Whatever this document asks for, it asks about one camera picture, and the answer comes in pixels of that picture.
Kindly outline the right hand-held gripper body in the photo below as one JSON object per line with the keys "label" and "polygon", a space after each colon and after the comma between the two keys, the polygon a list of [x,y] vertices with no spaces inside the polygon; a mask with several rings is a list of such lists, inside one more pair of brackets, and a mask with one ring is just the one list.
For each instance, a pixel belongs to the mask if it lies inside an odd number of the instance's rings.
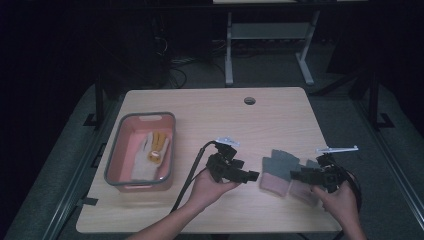
{"label": "right hand-held gripper body", "polygon": [[321,173],[323,174],[324,182],[322,183],[322,186],[325,187],[329,193],[335,192],[345,181],[348,181],[349,183],[353,182],[350,172],[335,161],[333,154],[358,150],[359,148],[356,145],[347,148],[326,147],[318,148],[316,150],[319,154],[316,160],[320,165]]}

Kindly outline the black metal stand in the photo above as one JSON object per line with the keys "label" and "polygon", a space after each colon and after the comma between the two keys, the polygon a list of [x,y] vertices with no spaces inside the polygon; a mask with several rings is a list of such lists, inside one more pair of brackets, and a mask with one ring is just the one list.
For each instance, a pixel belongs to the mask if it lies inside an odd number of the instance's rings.
{"label": "black metal stand", "polygon": [[99,129],[104,120],[104,101],[103,101],[103,87],[102,78],[98,75],[94,84],[95,90],[95,112],[90,113],[84,122],[84,126],[91,126]]}
{"label": "black metal stand", "polygon": [[394,128],[394,124],[386,113],[378,112],[379,79],[376,72],[372,73],[369,85],[368,121],[372,128],[380,131],[382,128]]}

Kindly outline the pink and grey knit glove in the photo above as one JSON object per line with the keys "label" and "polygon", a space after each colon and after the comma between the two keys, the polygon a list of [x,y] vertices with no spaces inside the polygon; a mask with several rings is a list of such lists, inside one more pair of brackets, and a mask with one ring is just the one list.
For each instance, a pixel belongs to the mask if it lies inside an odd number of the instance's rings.
{"label": "pink and grey knit glove", "polygon": [[262,159],[260,188],[285,197],[291,182],[290,172],[296,169],[299,162],[300,159],[294,155],[273,149],[270,157]]}
{"label": "pink and grey knit glove", "polygon": [[[319,168],[319,164],[315,161],[308,159],[306,165],[298,164],[295,171],[300,171],[302,168]],[[318,203],[318,197],[311,191],[310,185],[303,183],[299,180],[291,179],[289,194],[297,200],[315,207]]]}

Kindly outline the cream and yellow knit glove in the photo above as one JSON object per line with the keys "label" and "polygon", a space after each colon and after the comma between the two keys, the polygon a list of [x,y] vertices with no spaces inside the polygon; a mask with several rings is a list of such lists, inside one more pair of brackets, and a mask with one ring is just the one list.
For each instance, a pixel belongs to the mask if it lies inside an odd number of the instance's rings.
{"label": "cream and yellow knit glove", "polygon": [[147,150],[147,159],[160,166],[166,155],[169,145],[169,139],[165,132],[153,131],[147,136],[145,149]]}
{"label": "cream and yellow knit glove", "polygon": [[153,181],[161,164],[160,153],[156,149],[157,134],[150,132],[140,143],[135,154],[131,173],[133,181]]}

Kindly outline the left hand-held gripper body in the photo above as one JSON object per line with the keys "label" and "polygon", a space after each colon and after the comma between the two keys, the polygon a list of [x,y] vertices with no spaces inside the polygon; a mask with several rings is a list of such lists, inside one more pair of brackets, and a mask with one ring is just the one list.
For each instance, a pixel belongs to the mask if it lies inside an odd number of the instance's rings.
{"label": "left hand-held gripper body", "polygon": [[226,141],[215,140],[212,144],[217,152],[209,156],[206,168],[216,182],[221,182],[224,179],[234,182],[233,177],[236,171],[242,170],[232,166],[237,150]]}

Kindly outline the person's right hand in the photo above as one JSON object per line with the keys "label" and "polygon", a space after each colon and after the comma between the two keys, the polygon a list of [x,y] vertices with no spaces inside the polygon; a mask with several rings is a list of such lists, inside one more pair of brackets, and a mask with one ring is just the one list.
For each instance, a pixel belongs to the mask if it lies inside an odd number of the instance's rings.
{"label": "person's right hand", "polygon": [[333,193],[325,192],[315,185],[311,187],[311,191],[322,201],[324,209],[338,221],[345,233],[361,229],[356,197],[348,182],[343,182]]}

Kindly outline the white metal desk frame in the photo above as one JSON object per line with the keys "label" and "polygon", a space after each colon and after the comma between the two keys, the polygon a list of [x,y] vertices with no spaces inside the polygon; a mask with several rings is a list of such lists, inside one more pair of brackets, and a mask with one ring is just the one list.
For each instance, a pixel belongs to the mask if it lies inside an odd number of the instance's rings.
{"label": "white metal desk frame", "polygon": [[233,14],[227,14],[225,82],[227,86],[234,83],[232,64],[232,42],[234,40],[303,40],[303,48],[295,54],[296,61],[307,85],[313,85],[314,80],[306,62],[307,53],[312,42],[317,22],[320,16],[315,11],[309,22],[295,23],[237,23]]}

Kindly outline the pink basket with grey rim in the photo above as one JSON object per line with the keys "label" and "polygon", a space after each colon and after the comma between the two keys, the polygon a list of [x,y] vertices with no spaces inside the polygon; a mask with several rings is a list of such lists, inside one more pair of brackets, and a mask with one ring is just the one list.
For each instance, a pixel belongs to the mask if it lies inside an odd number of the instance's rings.
{"label": "pink basket with grey rim", "polygon": [[[120,119],[104,172],[105,181],[120,192],[165,191],[173,182],[173,155],[176,119],[170,112],[131,113]],[[133,181],[135,154],[147,134],[165,132],[169,145],[153,181]]]}

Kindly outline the person's left hand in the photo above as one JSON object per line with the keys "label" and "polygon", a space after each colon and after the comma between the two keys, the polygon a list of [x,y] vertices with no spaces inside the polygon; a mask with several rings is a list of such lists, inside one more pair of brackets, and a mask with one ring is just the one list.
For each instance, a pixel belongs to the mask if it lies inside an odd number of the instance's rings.
{"label": "person's left hand", "polygon": [[235,182],[216,182],[208,170],[198,174],[189,199],[184,204],[188,209],[200,213],[215,203],[223,194],[239,186]]}

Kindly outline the metal frame rail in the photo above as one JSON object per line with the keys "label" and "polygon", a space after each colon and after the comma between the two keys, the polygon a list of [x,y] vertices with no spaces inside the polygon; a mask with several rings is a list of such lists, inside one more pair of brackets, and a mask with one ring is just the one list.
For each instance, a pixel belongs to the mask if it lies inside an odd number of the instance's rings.
{"label": "metal frame rail", "polygon": [[388,170],[393,175],[394,181],[404,197],[410,211],[414,215],[417,223],[424,232],[424,203],[419,198],[415,189],[411,185],[409,179],[405,175],[393,151],[389,148],[387,141],[384,139],[378,127],[375,127],[368,119],[366,108],[358,101],[354,101],[355,109],[361,114],[368,131],[376,142],[378,149],[382,152]]}
{"label": "metal frame rail", "polygon": [[42,231],[42,240],[57,240],[67,221],[86,198],[94,175],[110,137],[120,101],[107,101],[104,120],[100,125],[91,125],[92,111],[83,109],[65,126],[57,146],[49,156],[43,175],[51,190],[50,200],[54,201],[48,214],[47,226]]}

